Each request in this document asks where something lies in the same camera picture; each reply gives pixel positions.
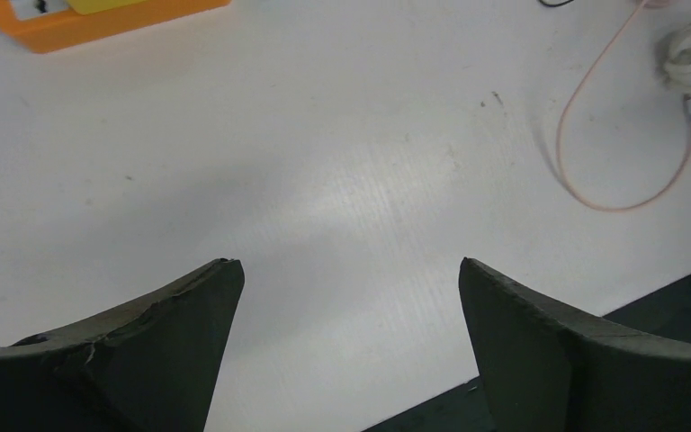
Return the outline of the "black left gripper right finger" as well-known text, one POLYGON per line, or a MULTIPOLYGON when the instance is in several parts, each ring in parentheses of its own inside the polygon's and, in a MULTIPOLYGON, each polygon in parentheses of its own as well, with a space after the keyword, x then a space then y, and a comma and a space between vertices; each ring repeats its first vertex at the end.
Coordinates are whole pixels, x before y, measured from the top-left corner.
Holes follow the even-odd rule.
POLYGON ((614 323, 473 258, 459 293, 500 431, 691 431, 691 343, 614 323))

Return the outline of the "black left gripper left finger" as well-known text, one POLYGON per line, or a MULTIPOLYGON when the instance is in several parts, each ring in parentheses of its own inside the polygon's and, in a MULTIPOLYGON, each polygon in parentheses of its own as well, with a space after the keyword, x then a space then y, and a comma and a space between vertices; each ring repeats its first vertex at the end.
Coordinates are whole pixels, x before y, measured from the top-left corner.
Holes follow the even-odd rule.
POLYGON ((202 431, 245 284, 217 259, 0 346, 0 431, 202 431))

